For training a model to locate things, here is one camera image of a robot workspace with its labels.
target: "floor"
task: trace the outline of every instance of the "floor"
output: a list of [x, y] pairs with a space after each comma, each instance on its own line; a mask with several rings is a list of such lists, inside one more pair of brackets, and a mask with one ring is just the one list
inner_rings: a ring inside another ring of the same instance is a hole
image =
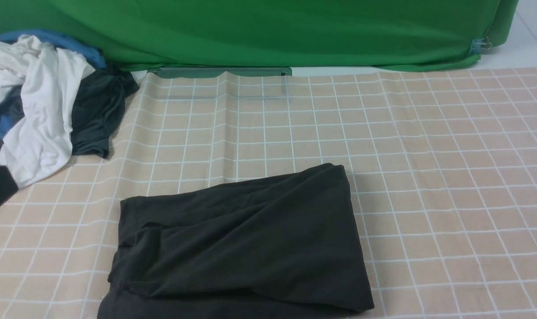
[[321, 162], [349, 172], [376, 305], [353, 318], [537, 318], [536, 3], [472, 70], [144, 75], [110, 160], [1, 208], [0, 318], [94, 319], [123, 198]]

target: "green fabric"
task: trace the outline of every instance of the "green fabric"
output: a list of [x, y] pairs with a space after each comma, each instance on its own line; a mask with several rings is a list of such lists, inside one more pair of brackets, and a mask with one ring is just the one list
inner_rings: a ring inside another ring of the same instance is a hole
[[0, 34], [64, 32], [129, 70], [157, 66], [465, 67], [518, 0], [0, 0]]

